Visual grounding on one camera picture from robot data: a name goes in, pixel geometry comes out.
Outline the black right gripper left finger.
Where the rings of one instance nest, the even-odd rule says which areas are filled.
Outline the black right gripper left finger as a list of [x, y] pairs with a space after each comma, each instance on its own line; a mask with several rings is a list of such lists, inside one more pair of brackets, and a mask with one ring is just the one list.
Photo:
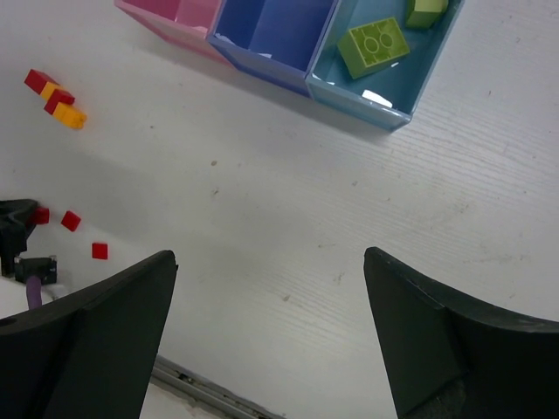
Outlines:
[[176, 282], [173, 251], [1, 320], [3, 418], [137, 418]]

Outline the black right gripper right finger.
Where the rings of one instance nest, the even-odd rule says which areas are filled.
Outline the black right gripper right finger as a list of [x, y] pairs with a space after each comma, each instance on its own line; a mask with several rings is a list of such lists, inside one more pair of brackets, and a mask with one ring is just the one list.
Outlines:
[[364, 277], [400, 418], [556, 418], [558, 324], [491, 305], [371, 247]]

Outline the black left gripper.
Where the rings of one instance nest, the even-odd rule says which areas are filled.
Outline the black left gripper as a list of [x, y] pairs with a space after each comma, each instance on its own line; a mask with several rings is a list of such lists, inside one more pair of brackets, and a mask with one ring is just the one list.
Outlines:
[[32, 199], [1, 201], [1, 274], [7, 278], [14, 275], [15, 258], [27, 251], [37, 208], [38, 202]]

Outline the red lego brick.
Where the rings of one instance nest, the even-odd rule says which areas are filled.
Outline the red lego brick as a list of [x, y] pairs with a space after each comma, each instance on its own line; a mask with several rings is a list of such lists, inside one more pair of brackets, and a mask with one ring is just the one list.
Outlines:
[[36, 225], [48, 224], [50, 222], [50, 210], [46, 207], [38, 207], [33, 213], [32, 222]]

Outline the small red lego tile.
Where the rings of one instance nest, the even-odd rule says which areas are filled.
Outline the small red lego tile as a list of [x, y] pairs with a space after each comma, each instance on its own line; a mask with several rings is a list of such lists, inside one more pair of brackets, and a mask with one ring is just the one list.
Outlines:
[[92, 258], [99, 260], [108, 260], [109, 247], [107, 243], [94, 242], [92, 243]]
[[75, 212], [68, 210], [61, 219], [61, 225], [71, 232], [76, 231], [81, 223], [81, 217]]

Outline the green lego brick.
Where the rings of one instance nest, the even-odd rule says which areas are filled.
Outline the green lego brick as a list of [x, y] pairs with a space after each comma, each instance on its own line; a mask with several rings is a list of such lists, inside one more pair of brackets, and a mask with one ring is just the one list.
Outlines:
[[394, 17], [348, 29], [337, 48], [352, 79], [390, 67], [411, 52]]
[[411, 29], [431, 28], [446, 12], [448, 0], [409, 0], [405, 26]]

